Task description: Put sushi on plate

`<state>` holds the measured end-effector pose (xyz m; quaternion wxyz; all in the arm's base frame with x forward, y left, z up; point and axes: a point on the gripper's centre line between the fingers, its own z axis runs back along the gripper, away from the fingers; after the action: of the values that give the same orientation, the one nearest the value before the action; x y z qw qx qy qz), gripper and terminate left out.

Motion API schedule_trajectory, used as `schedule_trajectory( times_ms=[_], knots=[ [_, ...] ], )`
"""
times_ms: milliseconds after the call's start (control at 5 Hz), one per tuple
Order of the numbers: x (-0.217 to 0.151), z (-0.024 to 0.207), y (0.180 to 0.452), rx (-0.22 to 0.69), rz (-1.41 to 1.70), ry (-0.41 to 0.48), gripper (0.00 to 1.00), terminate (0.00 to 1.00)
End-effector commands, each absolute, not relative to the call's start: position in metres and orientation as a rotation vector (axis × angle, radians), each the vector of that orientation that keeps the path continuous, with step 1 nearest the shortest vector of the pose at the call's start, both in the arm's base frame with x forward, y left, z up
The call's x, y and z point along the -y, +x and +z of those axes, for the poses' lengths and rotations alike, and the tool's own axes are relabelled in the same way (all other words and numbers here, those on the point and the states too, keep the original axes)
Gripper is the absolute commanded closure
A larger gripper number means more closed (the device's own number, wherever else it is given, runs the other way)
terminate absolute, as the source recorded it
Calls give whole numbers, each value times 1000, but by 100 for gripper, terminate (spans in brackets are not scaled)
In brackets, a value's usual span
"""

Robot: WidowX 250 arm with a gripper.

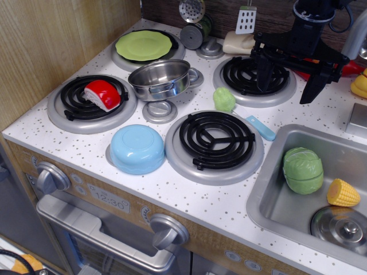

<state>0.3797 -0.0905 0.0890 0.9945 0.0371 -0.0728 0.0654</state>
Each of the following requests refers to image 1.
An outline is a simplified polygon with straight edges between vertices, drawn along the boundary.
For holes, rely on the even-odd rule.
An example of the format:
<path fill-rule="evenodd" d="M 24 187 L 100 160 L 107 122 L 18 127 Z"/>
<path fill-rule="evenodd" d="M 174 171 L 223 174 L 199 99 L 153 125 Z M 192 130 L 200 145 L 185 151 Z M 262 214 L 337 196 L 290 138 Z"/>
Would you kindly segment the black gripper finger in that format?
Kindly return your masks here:
<path fill-rule="evenodd" d="M 300 104 L 309 104 L 322 92 L 327 84 L 338 82 L 342 76 L 340 70 L 313 73 L 309 76 L 300 98 Z"/>
<path fill-rule="evenodd" d="M 261 92 L 266 92 L 276 63 L 274 60 L 271 60 L 266 56 L 257 56 L 256 63 L 257 87 Z"/>

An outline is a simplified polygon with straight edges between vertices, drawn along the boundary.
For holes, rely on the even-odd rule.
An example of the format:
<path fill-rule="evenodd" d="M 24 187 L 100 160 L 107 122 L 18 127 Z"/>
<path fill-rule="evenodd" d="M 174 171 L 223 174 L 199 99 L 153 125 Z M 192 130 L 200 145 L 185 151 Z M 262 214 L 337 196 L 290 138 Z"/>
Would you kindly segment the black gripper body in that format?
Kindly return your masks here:
<path fill-rule="evenodd" d="M 350 58 L 326 45 L 324 24 L 294 21 L 284 33 L 258 33 L 250 57 L 262 70 L 283 66 L 311 76 L 340 77 Z"/>

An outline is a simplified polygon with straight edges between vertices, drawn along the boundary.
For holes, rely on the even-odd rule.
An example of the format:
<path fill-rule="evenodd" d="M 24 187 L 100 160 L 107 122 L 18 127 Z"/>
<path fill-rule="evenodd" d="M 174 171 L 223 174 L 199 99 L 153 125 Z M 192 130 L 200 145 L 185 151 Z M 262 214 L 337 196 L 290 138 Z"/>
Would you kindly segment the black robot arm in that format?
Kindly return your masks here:
<path fill-rule="evenodd" d="M 284 33 L 257 33 L 250 57 L 257 64 L 257 87 L 267 91 L 276 66 L 309 75 L 300 100 L 311 103 L 327 84 L 338 82 L 349 57 L 326 45 L 321 35 L 335 11 L 348 9 L 349 1 L 296 1 L 295 21 Z"/>

